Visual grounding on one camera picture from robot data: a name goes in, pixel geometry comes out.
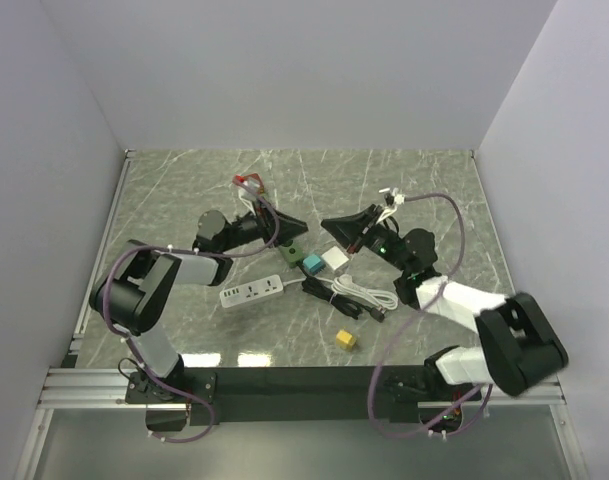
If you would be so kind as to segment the green power strip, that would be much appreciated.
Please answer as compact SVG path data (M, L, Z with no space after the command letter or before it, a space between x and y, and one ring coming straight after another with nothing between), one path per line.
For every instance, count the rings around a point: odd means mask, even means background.
M302 248L293 240L280 244L278 250L289 268L295 268L306 257Z

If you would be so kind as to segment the yellow plug adapter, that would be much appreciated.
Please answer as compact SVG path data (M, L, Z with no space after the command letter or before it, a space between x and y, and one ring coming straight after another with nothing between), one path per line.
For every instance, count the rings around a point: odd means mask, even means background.
M335 343L344 351L352 351L357 344L357 338L346 330L339 330L335 337Z

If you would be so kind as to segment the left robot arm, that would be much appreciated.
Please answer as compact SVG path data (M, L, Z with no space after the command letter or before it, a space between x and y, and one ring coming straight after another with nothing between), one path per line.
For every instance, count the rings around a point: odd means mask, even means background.
M220 211L210 210L198 220L191 250L157 249L129 241L93 286L89 305L127 342L136 365L149 376L150 392L160 401L173 401L190 391L184 362L160 321L173 286L218 286L233 266L228 251L256 240L279 246L307 231L304 221L264 207L232 222Z

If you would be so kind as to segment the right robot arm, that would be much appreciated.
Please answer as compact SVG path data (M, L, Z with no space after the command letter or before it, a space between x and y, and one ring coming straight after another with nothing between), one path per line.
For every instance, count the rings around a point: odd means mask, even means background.
M368 249L400 271L401 303L436 314L473 332L477 347L447 347L426 358L421 389L444 399L458 385L492 384L518 397L565 369L568 353L533 296L485 292L448 279L434 267L435 236L423 228L405 235L386 226L383 208L372 205L321 226L348 253Z

